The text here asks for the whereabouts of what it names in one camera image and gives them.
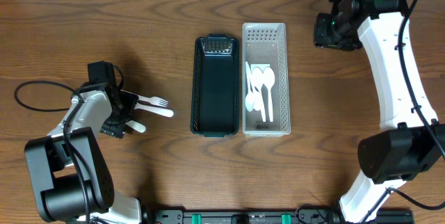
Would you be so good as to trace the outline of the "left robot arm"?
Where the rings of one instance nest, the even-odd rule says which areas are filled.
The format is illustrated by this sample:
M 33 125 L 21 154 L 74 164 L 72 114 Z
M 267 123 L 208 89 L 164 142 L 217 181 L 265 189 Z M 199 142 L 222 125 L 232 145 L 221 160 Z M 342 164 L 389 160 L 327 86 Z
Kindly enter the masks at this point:
M 88 64 L 88 81 L 72 91 L 72 105 L 46 136 L 24 153 L 36 207 L 50 223 L 143 223 L 140 201 L 115 191 L 97 143 L 100 133 L 124 136 L 136 97 L 122 91 L 118 67 Z

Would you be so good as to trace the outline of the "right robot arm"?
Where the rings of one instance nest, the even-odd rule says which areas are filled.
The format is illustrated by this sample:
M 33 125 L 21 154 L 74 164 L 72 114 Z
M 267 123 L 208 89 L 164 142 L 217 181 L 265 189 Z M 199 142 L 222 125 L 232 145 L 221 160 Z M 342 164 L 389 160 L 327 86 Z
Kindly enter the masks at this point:
M 410 42 L 407 0 L 330 0 L 316 18 L 320 48 L 364 49 L 380 105 L 380 133 L 359 143 L 360 171 L 353 185 L 325 215 L 326 223 L 409 223 L 385 201 L 444 156 L 444 125 L 432 108 Z

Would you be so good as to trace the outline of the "white plastic spoon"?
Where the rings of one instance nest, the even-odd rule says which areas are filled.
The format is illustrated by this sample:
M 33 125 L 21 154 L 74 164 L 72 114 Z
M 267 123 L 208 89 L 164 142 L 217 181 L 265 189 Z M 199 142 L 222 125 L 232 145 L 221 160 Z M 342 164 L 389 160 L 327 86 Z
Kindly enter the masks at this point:
M 252 82 L 254 88 L 256 88 L 260 93 L 261 93 L 262 86 L 264 84 L 262 75 L 263 75 L 263 72 L 261 71 L 261 69 L 259 69 L 258 67 L 253 69 L 251 82 Z M 261 112 L 261 119 L 263 122 L 265 122 L 266 121 L 265 106 L 264 106 L 263 111 L 260 111 L 260 112 Z
M 247 95 L 245 96 L 245 107 L 247 111 L 251 112 L 254 109 L 255 98 L 251 86 L 251 69 L 247 61 L 245 62 L 245 70 L 246 70 L 246 81 L 248 86 L 248 92 Z
M 261 93 L 256 88 L 253 88 L 253 94 L 254 94 L 254 110 L 263 111 L 264 101 Z
M 268 90 L 268 114 L 269 120 L 272 122 L 274 120 L 273 115 L 273 99 L 272 99 L 272 87 L 275 84 L 275 73 L 271 67 L 267 67 L 264 72 L 264 85 Z

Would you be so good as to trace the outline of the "black plastic basket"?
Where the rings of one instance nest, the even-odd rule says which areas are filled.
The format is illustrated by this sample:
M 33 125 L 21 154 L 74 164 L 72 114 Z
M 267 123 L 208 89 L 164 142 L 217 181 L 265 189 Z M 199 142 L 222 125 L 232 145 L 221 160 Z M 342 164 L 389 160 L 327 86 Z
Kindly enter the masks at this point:
M 195 41 L 191 132 L 210 138 L 239 129 L 239 43 L 210 33 Z

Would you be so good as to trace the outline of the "clear plastic basket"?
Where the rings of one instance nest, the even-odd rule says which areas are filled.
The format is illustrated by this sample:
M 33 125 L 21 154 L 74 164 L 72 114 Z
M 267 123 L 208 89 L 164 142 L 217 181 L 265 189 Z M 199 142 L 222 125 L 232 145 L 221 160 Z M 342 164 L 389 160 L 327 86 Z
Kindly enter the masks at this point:
M 291 133 L 286 25 L 245 23 L 242 28 L 243 133 Z

